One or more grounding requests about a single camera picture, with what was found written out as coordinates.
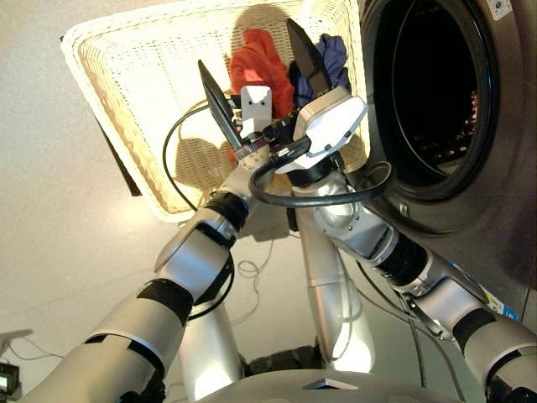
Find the laundry basket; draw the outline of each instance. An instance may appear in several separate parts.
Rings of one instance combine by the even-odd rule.
[[[352,92],[365,99],[357,0],[184,0],[78,24],[61,44],[67,64],[112,146],[153,211],[180,222],[191,215],[162,165],[166,134],[205,100],[197,61],[229,90],[229,61],[246,28],[268,30],[281,60],[293,60],[285,20],[300,24],[314,43],[340,35],[347,47]],[[348,170],[368,156],[368,124],[343,150]],[[177,186],[203,205],[233,169],[226,140],[205,110],[185,121],[169,143],[167,161]]]

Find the blue cloth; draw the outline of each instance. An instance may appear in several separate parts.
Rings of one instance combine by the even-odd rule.
[[[333,86],[344,86],[351,90],[348,70],[344,67],[347,61],[347,48],[343,43],[341,36],[330,36],[329,34],[321,35],[319,43],[315,45],[322,60],[325,63],[326,71]],[[291,63],[289,67],[289,79],[295,87],[293,96],[293,105],[295,108],[303,107],[306,103],[314,100],[313,89],[310,83],[300,74],[296,63]]]

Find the label sticker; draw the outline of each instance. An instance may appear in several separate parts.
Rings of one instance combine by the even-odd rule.
[[[494,21],[502,19],[513,11],[510,0],[487,0],[487,3],[493,14]]]
[[[458,264],[454,262],[450,262],[450,264],[455,267],[456,269],[460,270],[464,275],[470,277]],[[482,288],[483,292],[485,293],[485,296],[488,300],[488,307],[491,309],[491,311],[494,311],[496,313],[499,313],[500,315],[504,315],[505,317],[508,317],[509,319],[513,319],[514,321],[518,321],[519,314],[515,312],[513,309],[511,309],[510,306],[505,305],[503,302],[501,302],[498,298],[493,296],[490,292],[485,289],[481,284],[479,286]]]

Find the gray floor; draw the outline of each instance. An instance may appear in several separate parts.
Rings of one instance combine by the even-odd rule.
[[[80,21],[150,3],[163,0],[0,0],[0,333],[31,329],[29,339],[58,354],[151,277],[157,253],[176,231],[129,195],[59,47],[60,36]],[[235,261],[263,262],[269,242],[241,239]],[[259,291],[257,311],[234,328],[247,359],[313,342],[298,239],[275,241]],[[238,277],[227,301],[230,317],[254,304],[252,281]],[[377,347],[374,371],[418,384],[408,327],[364,305]],[[422,343],[430,388],[454,395],[440,355]],[[483,401],[456,348],[444,346],[467,401]],[[40,355],[23,339],[13,348],[24,357]],[[23,392],[58,364],[21,361],[10,352],[3,359],[21,366]],[[167,382],[174,385],[168,401],[184,397],[177,363]]]

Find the black cable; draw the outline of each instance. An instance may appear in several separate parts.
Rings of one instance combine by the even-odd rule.
[[[392,300],[390,300],[377,287],[377,285],[373,282],[373,280],[371,280],[371,278],[368,276],[368,274],[366,273],[365,269],[362,267],[360,262],[357,261],[356,263],[358,264],[358,268],[362,272],[363,277],[366,279],[366,281],[369,283],[369,285],[377,292],[377,294],[380,297],[382,297],[382,299],[385,300],[394,310],[396,310],[397,312],[401,313],[402,315],[404,315],[404,317],[407,318],[407,320],[409,322],[409,326],[410,326],[410,331],[412,332],[412,338],[414,339],[414,345],[415,345],[415,348],[416,348],[416,354],[418,356],[418,368],[419,368],[419,372],[420,372],[420,384],[421,384],[422,388],[426,388],[427,387],[427,379],[425,377],[425,366],[424,366],[424,361],[423,361],[423,352],[421,351],[420,340],[418,339],[418,333],[416,332],[416,328],[414,326],[414,321],[416,320],[416,318],[413,317],[412,315],[410,315],[408,310],[402,309],[402,308],[398,307],[397,305],[395,305],[394,302]],[[405,304],[405,302],[402,299],[401,295],[398,292],[396,292],[395,290],[394,290],[394,292],[395,292],[395,295],[401,301],[401,303]]]
[[[531,275],[531,280],[530,280],[530,284],[533,284],[533,285],[536,285],[537,282],[535,281],[535,276],[537,275],[537,272],[533,272],[533,274]],[[526,314],[526,311],[528,310],[528,301],[529,301],[529,292],[531,291],[531,289],[534,288],[534,287],[528,287],[528,289],[526,290],[526,296],[524,297],[524,307],[522,308],[522,313],[520,314],[520,323],[522,323],[524,321],[524,315]]]
[[[400,307],[398,307],[397,305],[395,305],[395,303],[390,300],[386,294],[384,294],[382,292],[382,290],[380,290],[380,288],[377,287],[377,285],[373,282],[373,280],[371,280],[371,277],[369,277],[368,273],[366,272],[366,270],[363,268],[362,264],[358,261],[356,261],[356,263],[358,264],[358,269],[362,272],[362,275],[363,275],[363,278],[369,283],[369,285],[375,290],[375,292],[378,294],[378,296],[380,296],[383,300],[386,301],[386,303],[388,305],[390,305],[395,311],[399,312],[401,315],[404,315],[407,319],[410,319],[410,320],[417,320],[416,317],[413,317],[412,315],[410,315],[407,311],[404,311],[403,309],[401,309]]]
[[[387,313],[388,315],[390,315],[394,319],[397,319],[398,321],[400,321],[404,325],[409,326],[409,322],[406,320],[406,318],[400,317],[397,313],[391,312],[390,310],[388,310],[388,309],[384,308],[383,306],[379,305],[377,302],[373,301],[371,298],[366,296],[362,291],[360,291],[360,289],[356,288],[356,290],[357,290],[358,294],[360,294],[360,296],[364,300],[366,300],[367,302],[369,302],[373,306],[377,307],[378,309],[380,309],[384,313]],[[446,367],[447,367],[447,369],[448,369],[448,371],[450,373],[451,381],[452,381],[453,385],[455,386],[455,390],[456,390],[456,393],[457,393],[457,395],[459,397],[459,400],[460,401],[466,401],[465,397],[464,397],[464,394],[462,393],[462,387],[461,387],[461,384],[459,383],[459,379],[456,377],[456,372],[455,372],[455,369],[453,368],[453,364],[451,363],[451,360],[447,356],[447,354],[444,351],[444,349],[438,343],[438,339],[432,337],[429,334],[428,331],[422,329],[421,327],[417,327],[416,329],[418,330],[418,332],[421,332],[424,336],[426,336],[434,344],[434,346],[436,347],[438,352],[441,354],[442,359],[444,360],[444,363],[446,364]]]
[[[398,293],[395,292],[399,300],[401,301],[401,304],[404,306],[406,305],[406,301],[403,299],[403,297]],[[412,332],[412,338],[414,339],[414,346],[416,347],[416,355],[418,356],[418,370],[420,371],[420,384],[422,388],[427,387],[427,377],[425,375],[425,366],[424,366],[424,360],[423,360],[423,352],[421,351],[421,344],[420,339],[418,338],[418,333],[416,332],[416,327],[414,325],[414,322],[410,319],[408,320],[410,331]]]
[[[339,195],[329,196],[315,196],[315,197],[293,197],[293,196],[279,196],[266,192],[260,182],[263,176],[268,174],[272,170],[277,170],[280,166],[277,160],[270,160],[266,165],[256,170],[252,177],[248,187],[257,199],[267,204],[275,204],[277,206],[287,208],[300,208],[300,207],[318,207],[318,206],[333,206],[338,204],[347,204],[354,202],[362,202],[364,200],[372,199],[380,196],[384,193],[392,178],[394,177],[394,169],[392,165],[387,161],[380,161],[375,164],[372,169],[367,173],[370,176],[375,170],[385,168],[387,169],[386,176],[376,185],[368,187],[360,191],[354,191],[353,193],[344,193]]]
[[[224,302],[224,300],[227,297],[227,294],[229,294],[229,291],[232,290],[233,281],[235,280],[235,264],[233,263],[233,257],[231,255],[229,255],[229,259],[230,259],[230,264],[231,264],[231,267],[232,267],[232,272],[229,275],[229,284],[227,285],[226,290],[224,291],[224,293],[222,294],[220,299],[217,302],[215,302],[214,304],[212,304],[211,306],[209,306],[207,309],[205,309],[204,311],[201,311],[200,313],[196,313],[195,315],[190,315],[188,317],[189,321],[193,321],[194,319],[204,317],[206,314],[208,314],[208,313],[214,311],[215,309],[217,309],[220,306],[220,304],[222,304]]]
[[[198,112],[204,111],[209,107],[209,105],[204,105],[202,107],[197,107],[196,109],[193,109],[189,111],[188,113],[185,113],[177,122],[174,123],[174,125],[171,127],[171,129],[168,132],[168,135],[166,136],[166,139],[164,140],[164,145],[162,147],[162,165],[164,167],[164,173],[169,179],[169,183],[174,187],[174,189],[177,191],[179,196],[185,201],[186,204],[189,205],[189,207],[197,211],[196,206],[188,199],[188,197],[185,196],[185,194],[181,191],[181,189],[175,184],[174,178],[171,176],[169,169],[168,169],[168,163],[166,162],[166,150],[168,149],[168,143],[171,139],[171,136],[174,134],[174,131],[190,116],[195,115]]]

